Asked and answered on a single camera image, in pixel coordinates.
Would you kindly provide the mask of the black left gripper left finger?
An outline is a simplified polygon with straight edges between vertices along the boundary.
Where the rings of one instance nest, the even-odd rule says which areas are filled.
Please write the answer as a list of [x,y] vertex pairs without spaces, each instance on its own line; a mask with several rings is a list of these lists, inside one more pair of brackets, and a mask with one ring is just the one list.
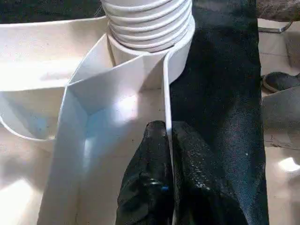
[[165,123],[147,124],[141,143],[130,160],[117,199],[118,225],[170,225],[174,190]]

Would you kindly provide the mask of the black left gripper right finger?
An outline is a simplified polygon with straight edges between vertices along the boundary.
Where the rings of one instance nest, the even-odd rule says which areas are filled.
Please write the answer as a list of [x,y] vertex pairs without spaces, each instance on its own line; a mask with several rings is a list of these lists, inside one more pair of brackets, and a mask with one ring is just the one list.
[[246,217],[218,159],[189,124],[172,124],[178,225],[244,225]]

